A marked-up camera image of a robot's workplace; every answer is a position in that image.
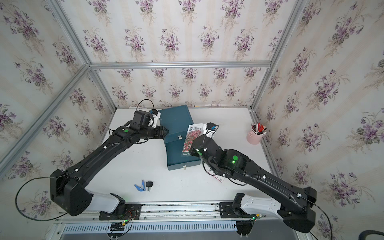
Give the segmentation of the red flower seed bag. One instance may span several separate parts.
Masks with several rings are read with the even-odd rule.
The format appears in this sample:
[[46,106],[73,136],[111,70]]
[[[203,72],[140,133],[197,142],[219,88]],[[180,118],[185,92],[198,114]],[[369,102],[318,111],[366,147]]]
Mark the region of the red flower seed bag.
[[207,124],[193,124],[189,125],[186,138],[183,144],[182,157],[187,157],[190,155],[190,149],[192,147],[193,141],[203,135],[207,131]]

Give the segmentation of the teal drawer cabinet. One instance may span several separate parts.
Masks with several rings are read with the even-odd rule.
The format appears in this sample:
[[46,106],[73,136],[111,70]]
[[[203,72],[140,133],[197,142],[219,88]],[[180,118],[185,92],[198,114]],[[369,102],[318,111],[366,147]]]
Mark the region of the teal drawer cabinet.
[[193,125],[193,119],[187,105],[160,110],[160,124],[169,130],[164,138],[165,144],[185,141],[189,125]]

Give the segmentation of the pink hollyhock seed bag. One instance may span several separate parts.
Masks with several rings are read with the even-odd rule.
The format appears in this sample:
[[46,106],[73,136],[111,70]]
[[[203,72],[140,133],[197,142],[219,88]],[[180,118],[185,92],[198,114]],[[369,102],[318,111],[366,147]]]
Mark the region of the pink hollyhock seed bag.
[[219,182],[223,183],[224,182],[224,177],[222,176],[219,176],[219,175],[216,175],[216,174],[213,174],[213,177],[215,179],[217,179]]

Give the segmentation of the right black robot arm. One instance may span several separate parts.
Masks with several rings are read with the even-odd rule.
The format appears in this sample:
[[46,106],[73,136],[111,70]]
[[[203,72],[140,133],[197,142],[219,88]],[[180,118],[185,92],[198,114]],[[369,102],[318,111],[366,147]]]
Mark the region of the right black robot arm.
[[291,185],[270,174],[241,152],[222,150],[206,135],[197,137],[189,152],[192,156],[200,157],[215,175],[251,185],[279,202],[281,208],[277,214],[288,227],[309,233],[315,226],[316,213],[312,210],[317,200],[315,189]]

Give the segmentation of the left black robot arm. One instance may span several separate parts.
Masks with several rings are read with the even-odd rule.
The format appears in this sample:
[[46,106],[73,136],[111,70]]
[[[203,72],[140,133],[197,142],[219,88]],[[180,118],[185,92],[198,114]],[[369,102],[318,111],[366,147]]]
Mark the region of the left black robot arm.
[[131,121],[115,129],[101,146],[83,160],[65,171],[54,171],[50,176],[51,200],[73,217],[86,211],[123,217],[126,214],[123,198],[113,193],[89,192],[86,187],[108,163],[128,148],[150,139],[164,139],[169,131],[158,125],[160,116],[157,110],[135,111]]

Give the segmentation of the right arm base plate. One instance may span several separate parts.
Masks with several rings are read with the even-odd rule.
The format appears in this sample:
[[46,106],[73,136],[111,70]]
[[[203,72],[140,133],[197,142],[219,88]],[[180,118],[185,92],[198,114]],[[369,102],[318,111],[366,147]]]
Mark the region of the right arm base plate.
[[241,201],[245,197],[245,194],[237,193],[235,196],[235,199],[232,202],[220,202],[219,203],[219,209],[221,218],[222,219],[229,219],[229,218],[250,218],[255,219],[259,215],[257,214],[248,214],[246,213],[241,207],[242,203]]

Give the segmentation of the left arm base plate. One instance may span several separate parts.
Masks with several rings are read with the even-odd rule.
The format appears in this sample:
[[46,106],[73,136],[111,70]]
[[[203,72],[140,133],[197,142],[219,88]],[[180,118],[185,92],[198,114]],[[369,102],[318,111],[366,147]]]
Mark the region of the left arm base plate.
[[125,204],[118,206],[112,213],[100,212],[99,221],[138,220],[140,218],[142,204]]

